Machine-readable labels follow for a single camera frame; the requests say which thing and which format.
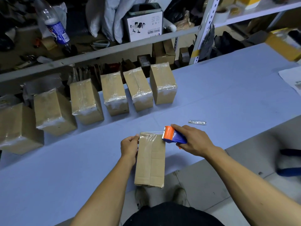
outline yellow and white box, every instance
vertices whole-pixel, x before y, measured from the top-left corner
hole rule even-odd
[[[261,0],[235,0],[235,4],[242,9],[248,10],[258,6]]]

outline table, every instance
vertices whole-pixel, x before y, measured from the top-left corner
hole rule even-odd
[[[301,97],[278,75],[298,66],[266,44],[174,70],[173,104],[80,126],[61,137],[45,135],[45,146],[24,156],[3,153],[0,161],[1,225],[53,226],[73,217],[120,157],[120,141],[165,125],[195,126],[224,149],[301,114]],[[202,160],[175,144],[166,145],[165,174]],[[133,170],[127,191],[134,189]]]

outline forearm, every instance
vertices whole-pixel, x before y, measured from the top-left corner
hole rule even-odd
[[[131,168],[131,161],[121,157],[77,213],[71,226],[118,225]]]
[[[219,174],[251,225],[300,225],[299,204],[233,160],[221,148],[210,150],[205,159]]]

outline plastic bottle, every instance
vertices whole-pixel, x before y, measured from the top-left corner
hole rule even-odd
[[[44,21],[44,24],[51,32],[55,41],[58,44],[64,45],[67,50],[70,50],[70,38],[54,8],[45,0],[35,0],[34,7],[38,17]]]

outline person's right hand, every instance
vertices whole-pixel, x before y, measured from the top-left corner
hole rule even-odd
[[[188,125],[181,127],[171,124],[171,127],[182,133],[187,139],[187,144],[177,143],[176,145],[195,156],[205,157],[211,149],[216,148],[204,131]]]

